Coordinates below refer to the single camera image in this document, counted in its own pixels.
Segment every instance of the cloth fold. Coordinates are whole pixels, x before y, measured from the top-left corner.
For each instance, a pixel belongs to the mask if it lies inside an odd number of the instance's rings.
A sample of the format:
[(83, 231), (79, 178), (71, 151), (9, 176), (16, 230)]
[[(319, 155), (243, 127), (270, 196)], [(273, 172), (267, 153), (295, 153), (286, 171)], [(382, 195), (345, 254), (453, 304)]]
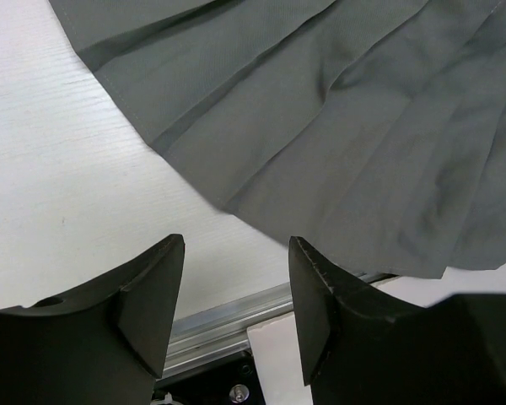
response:
[(50, 0), (216, 207), (353, 273), (506, 262), (506, 0)]

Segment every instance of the pleated fabric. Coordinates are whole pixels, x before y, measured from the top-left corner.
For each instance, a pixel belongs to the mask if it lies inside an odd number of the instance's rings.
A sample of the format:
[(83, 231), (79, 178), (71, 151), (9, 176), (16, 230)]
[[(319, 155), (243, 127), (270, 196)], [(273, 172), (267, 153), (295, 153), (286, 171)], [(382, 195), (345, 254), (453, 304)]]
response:
[(506, 262), (506, 0), (51, 5), (216, 207), (353, 273)]

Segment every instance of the black mechanical part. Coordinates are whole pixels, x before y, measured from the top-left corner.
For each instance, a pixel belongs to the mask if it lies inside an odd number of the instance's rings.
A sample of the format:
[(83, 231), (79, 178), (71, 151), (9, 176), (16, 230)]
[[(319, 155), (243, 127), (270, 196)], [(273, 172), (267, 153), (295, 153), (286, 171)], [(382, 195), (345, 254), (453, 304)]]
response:
[[(153, 400), (162, 400), (170, 392), (183, 405), (266, 405), (255, 362), (249, 352), (239, 352), (217, 360), (199, 372), (176, 375), (156, 384)], [(236, 402), (236, 392), (243, 396)]]
[(170, 235), (77, 288), (0, 310), (0, 405), (149, 404), (184, 250), (182, 236)]
[(393, 298), (292, 238), (304, 383), (315, 405), (506, 404), (506, 294), (430, 308)]

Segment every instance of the white surface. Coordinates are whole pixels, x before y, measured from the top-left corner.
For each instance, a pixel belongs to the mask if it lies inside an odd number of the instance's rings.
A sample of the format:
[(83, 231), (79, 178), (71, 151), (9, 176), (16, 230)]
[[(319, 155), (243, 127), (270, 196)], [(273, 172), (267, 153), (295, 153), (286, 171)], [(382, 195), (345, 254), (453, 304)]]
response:
[(0, 308), (169, 233), (186, 239), (177, 318), (288, 281), (283, 246), (213, 210), (143, 143), (46, 0), (0, 0)]
[(294, 313), (248, 328), (266, 405), (311, 405), (304, 386)]
[(484, 272), (448, 267), (440, 280), (400, 277), (377, 288), (420, 306), (433, 305), (455, 293), (506, 293), (506, 264), (498, 270)]

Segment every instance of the fabric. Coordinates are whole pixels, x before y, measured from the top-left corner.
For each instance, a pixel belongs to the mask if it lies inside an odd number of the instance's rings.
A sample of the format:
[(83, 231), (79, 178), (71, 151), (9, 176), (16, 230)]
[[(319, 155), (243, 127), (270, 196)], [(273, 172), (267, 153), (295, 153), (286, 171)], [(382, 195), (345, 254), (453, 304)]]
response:
[(51, 0), (206, 199), (353, 273), (506, 262), (506, 0)]

